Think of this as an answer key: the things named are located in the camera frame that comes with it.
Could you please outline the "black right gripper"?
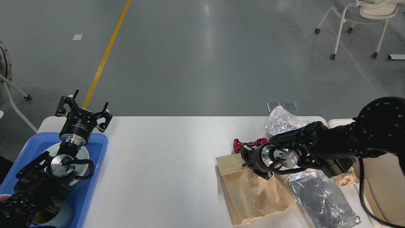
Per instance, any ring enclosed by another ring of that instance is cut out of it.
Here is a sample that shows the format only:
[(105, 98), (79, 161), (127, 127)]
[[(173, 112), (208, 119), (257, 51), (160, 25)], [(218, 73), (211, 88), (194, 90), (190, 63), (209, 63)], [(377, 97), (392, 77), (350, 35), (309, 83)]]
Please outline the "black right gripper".
[(273, 176), (273, 172), (269, 166), (273, 163), (270, 158), (270, 153), (273, 152), (274, 145), (264, 144), (254, 148), (250, 146), (242, 146), (240, 155), (244, 163), (243, 167), (250, 167), (253, 173), (259, 177), (269, 180)]

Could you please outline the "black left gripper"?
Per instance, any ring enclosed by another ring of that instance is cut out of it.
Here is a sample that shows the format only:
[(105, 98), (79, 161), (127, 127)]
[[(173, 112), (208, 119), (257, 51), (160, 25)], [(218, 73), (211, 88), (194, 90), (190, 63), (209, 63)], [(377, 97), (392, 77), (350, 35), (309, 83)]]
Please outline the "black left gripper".
[(59, 134), (62, 142), (85, 146), (90, 139), (93, 129), (96, 128), (99, 132), (105, 132), (113, 116), (107, 109), (108, 102), (105, 103), (101, 111), (94, 114), (85, 109), (80, 110), (75, 101), (78, 93), (79, 90), (77, 89), (73, 95), (62, 96), (55, 116), (66, 117), (66, 122)]

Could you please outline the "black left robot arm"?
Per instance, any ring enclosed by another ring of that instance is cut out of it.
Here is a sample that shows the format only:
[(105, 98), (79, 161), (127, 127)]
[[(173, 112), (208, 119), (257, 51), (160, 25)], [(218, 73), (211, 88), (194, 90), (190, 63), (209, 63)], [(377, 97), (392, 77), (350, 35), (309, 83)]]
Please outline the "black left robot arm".
[(88, 144), (94, 129), (105, 132), (113, 116), (108, 102), (95, 113), (79, 107), (78, 92), (62, 96), (55, 111), (55, 116), (65, 117), (56, 155), (44, 151), (16, 173), (14, 194), (1, 203), (2, 228), (27, 228), (43, 211), (56, 214), (73, 191), (70, 183), (95, 175), (94, 162), (79, 159), (77, 154)]

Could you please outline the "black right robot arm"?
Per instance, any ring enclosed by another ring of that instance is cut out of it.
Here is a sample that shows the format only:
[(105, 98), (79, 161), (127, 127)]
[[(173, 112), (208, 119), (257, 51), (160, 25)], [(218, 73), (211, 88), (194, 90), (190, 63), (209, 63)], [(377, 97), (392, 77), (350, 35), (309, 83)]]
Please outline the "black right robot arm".
[(363, 107), (350, 124), (329, 129), (316, 121), (269, 139), (248, 143), (234, 139), (234, 151), (241, 154), (243, 167), (266, 180), (309, 168), (331, 178), (347, 172), (357, 158), (363, 194), (364, 158), (394, 154), (404, 172), (404, 114), (404, 98), (382, 97)]

